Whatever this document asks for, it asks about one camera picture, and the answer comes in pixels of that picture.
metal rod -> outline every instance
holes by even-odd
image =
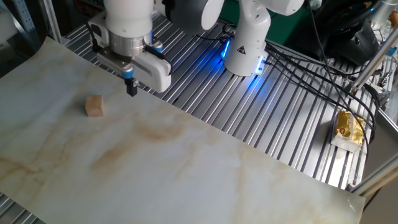
[[[50,22],[52,38],[58,43],[62,44],[62,36],[60,28],[58,26],[57,17],[55,16],[52,0],[43,0],[43,3],[44,3],[45,12]]]
[[[391,46],[395,44],[398,38],[398,28],[395,28],[391,35],[387,38],[385,43],[381,46],[374,58],[368,63],[363,72],[358,76],[355,82],[351,86],[351,92],[356,93],[362,88],[362,86],[367,82],[374,71],[380,65],[380,63],[385,59],[386,53],[390,50]]]
[[[398,153],[375,170],[369,177],[351,190],[360,196],[369,196],[398,176]]]

blue led light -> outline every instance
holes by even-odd
[[[230,40],[226,43],[224,51],[221,53],[222,58],[225,58],[226,51],[228,50]]]
[[[256,73],[262,73],[262,68],[260,68],[260,67],[261,67],[261,63],[262,63],[262,59],[263,58],[264,58],[264,56],[261,56],[261,58],[260,58],[260,60],[259,60],[259,62],[257,64]]]

marble-patterned sheet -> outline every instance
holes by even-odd
[[[363,198],[125,91],[47,39],[0,79],[0,191],[47,224],[359,223]]]

robot logo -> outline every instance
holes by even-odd
[[[239,52],[239,53],[242,53],[242,54],[246,54],[246,51],[244,50],[244,46],[240,47],[240,48],[238,49],[238,52]]]

brown stain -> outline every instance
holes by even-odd
[[[198,144],[191,144],[188,148],[188,155],[185,159],[183,165],[179,168],[178,172],[176,173],[174,180],[180,180],[185,177],[188,171],[192,170],[196,166],[195,157],[196,154],[200,151],[201,147]]]
[[[134,150],[134,146],[130,141],[131,138],[125,137],[122,141],[117,143],[112,149],[106,151],[99,159],[94,161],[91,165],[91,169],[93,171],[100,171],[107,169],[115,169],[115,166],[118,164],[118,161],[122,159],[129,151]]]
[[[245,212],[246,212],[246,168],[243,166],[246,160],[246,150],[239,150],[238,156],[241,161],[241,167],[235,170],[235,180],[236,180],[236,195],[238,196],[238,200],[235,204],[235,209],[233,212],[232,223],[241,224],[245,223]]]

